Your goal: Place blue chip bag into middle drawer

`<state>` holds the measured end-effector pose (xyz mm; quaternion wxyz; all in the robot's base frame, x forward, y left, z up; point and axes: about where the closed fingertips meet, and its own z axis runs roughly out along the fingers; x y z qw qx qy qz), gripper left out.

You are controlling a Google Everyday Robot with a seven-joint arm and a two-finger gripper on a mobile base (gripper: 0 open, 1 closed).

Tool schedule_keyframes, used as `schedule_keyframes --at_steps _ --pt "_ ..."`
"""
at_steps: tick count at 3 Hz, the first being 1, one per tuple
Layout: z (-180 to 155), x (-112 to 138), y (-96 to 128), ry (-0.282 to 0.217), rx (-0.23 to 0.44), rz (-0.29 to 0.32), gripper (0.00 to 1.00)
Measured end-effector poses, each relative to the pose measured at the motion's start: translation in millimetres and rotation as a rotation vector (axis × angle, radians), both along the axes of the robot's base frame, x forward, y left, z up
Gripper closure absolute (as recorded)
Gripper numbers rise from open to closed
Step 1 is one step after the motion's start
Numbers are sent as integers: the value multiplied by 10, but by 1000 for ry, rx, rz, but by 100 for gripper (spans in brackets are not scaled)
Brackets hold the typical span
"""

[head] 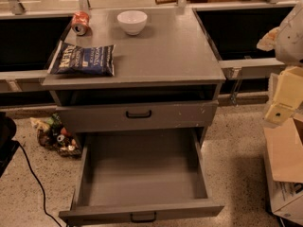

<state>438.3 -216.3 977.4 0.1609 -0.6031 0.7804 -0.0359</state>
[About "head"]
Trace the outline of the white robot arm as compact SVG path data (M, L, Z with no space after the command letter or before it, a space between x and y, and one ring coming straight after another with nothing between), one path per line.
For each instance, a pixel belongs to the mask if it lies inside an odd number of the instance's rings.
M278 27L257 43L257 49L275 50L286 68L277 76L276 91L264 116L267 122L283 124L303 101L303 1L300 0Z

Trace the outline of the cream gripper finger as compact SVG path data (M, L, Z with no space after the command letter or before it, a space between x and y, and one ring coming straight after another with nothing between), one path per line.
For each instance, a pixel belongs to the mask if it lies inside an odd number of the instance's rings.
M272 74L269 78L268 94L264 120L282 125L303 102L303 68L292 66L279 75Z
M275 27L267 32L257 43L257 49L262 51L271 51L276 45L276 35L279 32L279 28Z

